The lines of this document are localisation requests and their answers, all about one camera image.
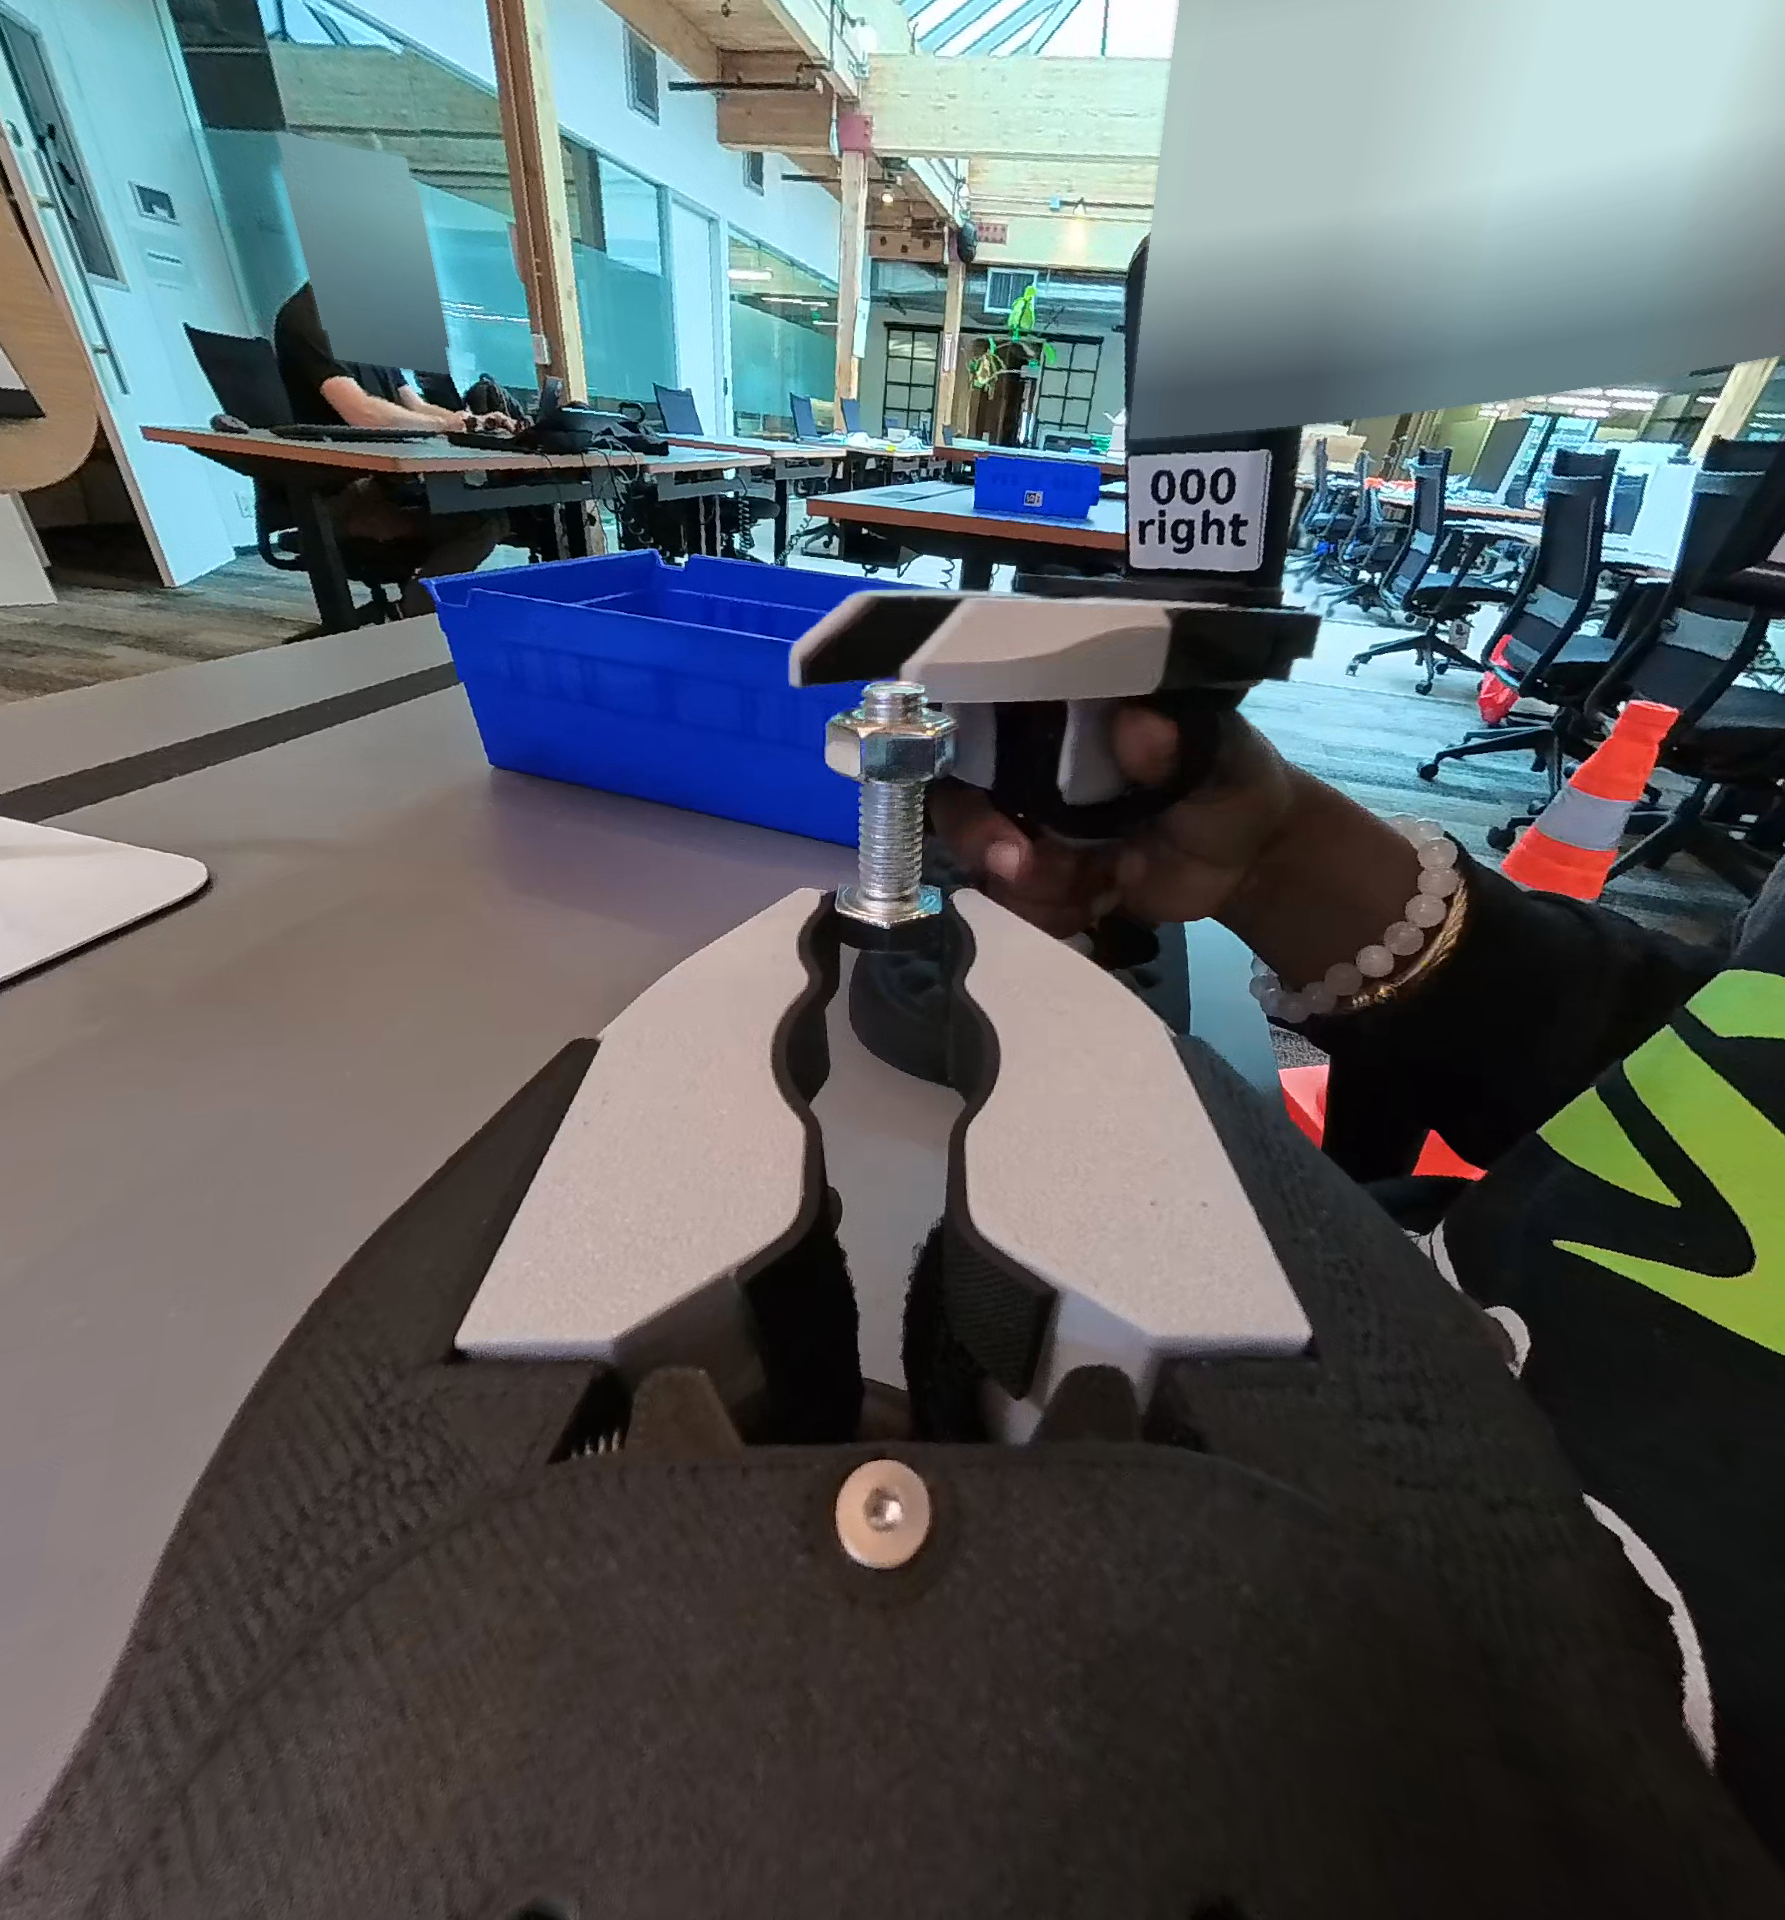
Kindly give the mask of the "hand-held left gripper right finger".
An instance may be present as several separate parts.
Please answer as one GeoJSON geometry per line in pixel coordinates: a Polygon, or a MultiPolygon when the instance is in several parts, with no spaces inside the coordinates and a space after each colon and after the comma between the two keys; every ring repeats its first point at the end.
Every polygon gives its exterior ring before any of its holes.
{"type": "Polygon", "coordinates": [[[1170,1028],[1075,948],[952,895],[952,1338],[1024,1442],[1061,1383],[1144,1411],[1176,1363],[1297,1361],[1311,1322],[1170,1028]]]}

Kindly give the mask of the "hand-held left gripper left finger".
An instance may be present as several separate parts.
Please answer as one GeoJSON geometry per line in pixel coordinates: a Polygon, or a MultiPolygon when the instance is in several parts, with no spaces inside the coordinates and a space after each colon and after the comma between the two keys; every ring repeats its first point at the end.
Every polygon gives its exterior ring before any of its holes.
{"type": "Polygon", "coordinates": [[[800,887],[610,1020],[454,1347],[703,1371],[772,1440],[833,1437],[833,898],[800,887]]]}

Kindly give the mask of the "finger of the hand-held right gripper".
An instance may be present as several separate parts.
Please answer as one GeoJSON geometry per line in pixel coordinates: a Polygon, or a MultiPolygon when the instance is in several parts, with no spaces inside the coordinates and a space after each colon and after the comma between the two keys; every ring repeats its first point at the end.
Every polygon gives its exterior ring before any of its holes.
{"type": "Polygon", "coordinates": [[[1115,803],[1128,782],[1112,753],[1119,707],[1158,691],[1170,650],[1168,607],[958,607],[902,661],[952,714],[952,777],[986,794],[1004,778],[1061,803],[1115,803]],[[1000,710],[1050,707],[1046,775],[1029,749],[1000,739],[1000,710]]]}
{"type": "Polygon", "coordinates": [[[790,647],[790,684],[968,687],[1014,658],[1014,612],[990,593],[862,590],[790,647]]]}

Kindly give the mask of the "large steel hex nut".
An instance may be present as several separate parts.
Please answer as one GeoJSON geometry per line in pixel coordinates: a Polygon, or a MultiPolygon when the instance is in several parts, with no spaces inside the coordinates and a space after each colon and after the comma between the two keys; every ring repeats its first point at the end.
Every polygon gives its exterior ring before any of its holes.
{"type": "Polygon", "coordinates": [[[952,772],[954,722],[942,708],[871,718],[860,707],[825,728],[828,770],[855,782],[930,782],[952,772]]]}

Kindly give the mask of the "large steel bolt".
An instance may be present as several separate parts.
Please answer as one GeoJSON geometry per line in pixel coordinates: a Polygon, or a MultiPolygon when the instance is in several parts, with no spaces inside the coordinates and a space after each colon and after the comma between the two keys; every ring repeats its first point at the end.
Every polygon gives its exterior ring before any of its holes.
{"type": "MultiPolygon", "coordinates": [[[[946,710],[927,700],[925,687],[911,683],[871,683],[851,708],[857,707],[871,718],[916,715],[924,707],[946,710]]],[[[942,895],[935,886],[925,883],[924,862],[927,795],[946,777],[904,784],[853,780],[857,877],[837,892],[834,911],[855,927],[902,938],[937,917],[942,895]]]]}

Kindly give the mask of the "blue plastic bin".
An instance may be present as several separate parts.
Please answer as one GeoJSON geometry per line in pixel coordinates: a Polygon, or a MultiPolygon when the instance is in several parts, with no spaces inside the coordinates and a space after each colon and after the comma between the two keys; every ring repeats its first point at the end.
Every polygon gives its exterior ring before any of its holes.
{"type": "Polygon", "coordinates": [[[860,684],[798,688],[790,647],[860,578],[655,551],[429,584],[491,766],[840,846],[857,790],[828,715],[860,684]]]}
{"type": "Polygon", "coordinates": [[[1083,522],[1099,489],[1099,467],[1066,451],[986,450],[972,462],[972,510],[984,518],[1083,522]]]}

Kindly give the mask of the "person's right forearm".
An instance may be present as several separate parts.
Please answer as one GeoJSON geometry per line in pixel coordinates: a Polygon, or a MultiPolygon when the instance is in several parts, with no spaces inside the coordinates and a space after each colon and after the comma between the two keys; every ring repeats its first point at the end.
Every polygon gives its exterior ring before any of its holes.
{"type": "Polygon", "coordinates": [[[1452,934],[1393,989],[1311,1021],[1324,1152],[1357,1181],[1410,1174],[1436,1132],[1488,1169],[1714,979],[1695,945],[1601,905],[1515,886],[1457,850],[1452,934]]]}

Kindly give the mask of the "person's right hand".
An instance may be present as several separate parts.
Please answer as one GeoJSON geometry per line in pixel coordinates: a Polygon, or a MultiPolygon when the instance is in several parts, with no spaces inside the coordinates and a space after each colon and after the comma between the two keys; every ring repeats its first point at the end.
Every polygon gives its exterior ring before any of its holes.
{"type": "Polygon", "coordinates": [[[1287,828],[1297,780],[1233,707],[1216,710],[1212,770],[1178,802],[1107,839],[1026,828],[963,780],[937,782],[927,828],[952,874],[1057,940],[1110,914],[1140,922],[1219,917],[1287,828]]]}

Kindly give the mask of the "wooden office table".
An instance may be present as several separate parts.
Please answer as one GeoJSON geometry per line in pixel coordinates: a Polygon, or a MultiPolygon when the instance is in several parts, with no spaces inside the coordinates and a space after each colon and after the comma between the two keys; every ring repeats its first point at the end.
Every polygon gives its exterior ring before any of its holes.
{"type": "Polygon", "coordinates": [[[913,481],[821,493],[807,522],[837,538],[837,556],[868,574],[911,560],[954,562],[957,588],[990,590],[1009,568],[1017,590],[1031,579],[1093,581],[1127,572],[1124,504],[1099,499],[1080,520],[984,514],[970,485],[913,481]]]}
{"type": "Polygon", "coordinates": [[[319,634],[377,620],[352,597],[352,572],[338,549],[329,493],[320,478],[374,474],[413,481],[437,516],[478,516],[512,510],[603,505],[617,510],[631,485],[647,483],[659,502],[706,502],[735,493],[739,481],[762,472],[768,450],[724,450],[673,444],[668,455],[629,450],[542,455],[512,450],[493,437],[453,444],[444,437],[325,441],[286,437],[272,429],[213,431],[207,427],[146,426],[148,444],[195,450],[215,465],[255,481],[273,483],[298,528],[298,549],[311,581],[319,634]]]}

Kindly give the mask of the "black foam pad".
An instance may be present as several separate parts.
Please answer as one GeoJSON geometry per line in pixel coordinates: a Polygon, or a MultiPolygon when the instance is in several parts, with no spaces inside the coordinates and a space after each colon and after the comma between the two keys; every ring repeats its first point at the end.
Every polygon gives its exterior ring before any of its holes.
{"type": "Polygon", "coordinates": [[[857,1042],[888,1069],[965,1094],[981,1059],[981,1028],[965,993],[966,940],[931,922],[904,945],[857,948],[847,1018],[857,1042]]]}

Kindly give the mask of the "green potted plant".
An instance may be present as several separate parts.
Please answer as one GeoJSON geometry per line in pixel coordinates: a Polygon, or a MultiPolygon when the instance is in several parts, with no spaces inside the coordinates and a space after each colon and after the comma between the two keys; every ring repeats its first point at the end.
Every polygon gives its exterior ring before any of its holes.
{"type": "Polygon", "coordinates": [[[966,367],[975,395],[984,395],[1008,378],[1038,381],[1054,366],[1054,347],[1038,329],[1038,282],[1026,280],[1020,296],[1005,311],[1004,324],[984,334],[966,367]]]}

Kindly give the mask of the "black office chair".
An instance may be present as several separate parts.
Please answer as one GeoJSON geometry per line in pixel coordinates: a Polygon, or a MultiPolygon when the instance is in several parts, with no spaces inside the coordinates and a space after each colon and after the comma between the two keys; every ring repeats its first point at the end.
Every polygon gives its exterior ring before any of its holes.
{"type": "Polygon", "coordinates": [[[1608,732],[1630,703],[1672,707],[1656,768],[1688,780],[1673,805],[1634,805],[1632,846],[1614,845],[1608,882],[1660,870],[1677,853],[1754,895],[1785,850],[1785,692],[1747,684],[1770,614],[1709,588],[1719,546],[1737,528],[1777,444],[1713,439],[1692,481],[1667,584],[1646,588],[1594,684],[1588,715],[1608,732]]]}
{"type": "Polygon", "coordinates": [[[215,401],[207,431],[227,444],[210,450],[207,458],[253,486],[257,555],[308,578],[320,632],[399,618],[389,581],[365,569],[352,575],[329,508],[359,469],[334,458],[331,444],[292,434],[292,406],[269,340],[192,324],[185,324],[185,334],[215,401]]]}
{"type": "MultiPolygon", "coordinates": [[[[1521,584],[1495,634],[1488,673],[1519,695],[1551,700],[1547,669],[1591,611],[1599,584],[1599,555],[1618,451],[1562,450],[1545,493],[1537,543],[1521,584]]],[[[1561,782],[1561,744],[1552,722],[1496,724],[1468,733],[1417,766],[1433,780],[1449,760],[1526,750],[1532,766],[1561,782]]]]}

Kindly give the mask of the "person's black printed shirt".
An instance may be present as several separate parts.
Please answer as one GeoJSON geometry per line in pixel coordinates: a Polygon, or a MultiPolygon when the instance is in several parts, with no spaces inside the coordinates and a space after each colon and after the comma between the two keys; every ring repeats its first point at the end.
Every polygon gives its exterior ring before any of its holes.
{"type": "Polygon", "coordinates": [[[1716,1769],[1785,1869],[1785,854],[1724,969],[1427,1248],[1686,1603],[1716,1769]]]}

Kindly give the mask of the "white document stand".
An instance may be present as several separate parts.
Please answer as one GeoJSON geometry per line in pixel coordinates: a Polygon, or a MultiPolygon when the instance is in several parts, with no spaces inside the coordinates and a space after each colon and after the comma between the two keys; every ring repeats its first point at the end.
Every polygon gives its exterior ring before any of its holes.
{"type": "Polygon", "coordinates": [[[0,816],[0,990],[198,898],[186,853],[0,816]]]}

